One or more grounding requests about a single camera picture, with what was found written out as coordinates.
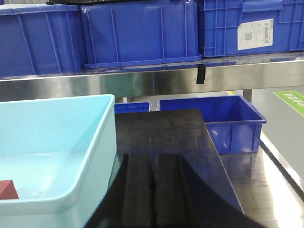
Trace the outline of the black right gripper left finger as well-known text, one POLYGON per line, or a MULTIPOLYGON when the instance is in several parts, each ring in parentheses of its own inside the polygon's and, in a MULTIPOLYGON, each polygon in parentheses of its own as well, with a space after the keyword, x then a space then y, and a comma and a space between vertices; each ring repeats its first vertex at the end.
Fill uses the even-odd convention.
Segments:
POLYGON ((149 158, 125 154, 115 180, 95 211, 95 227, 151 228, 152 195, 149 158))

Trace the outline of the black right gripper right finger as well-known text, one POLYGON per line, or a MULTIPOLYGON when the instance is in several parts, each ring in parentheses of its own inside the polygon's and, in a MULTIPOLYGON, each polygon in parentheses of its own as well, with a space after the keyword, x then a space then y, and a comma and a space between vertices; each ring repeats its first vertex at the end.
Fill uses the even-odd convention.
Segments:
POLYGON ((160 154, 155 166, 157 228, 203 228, 204 186, 176 154, 160 154))

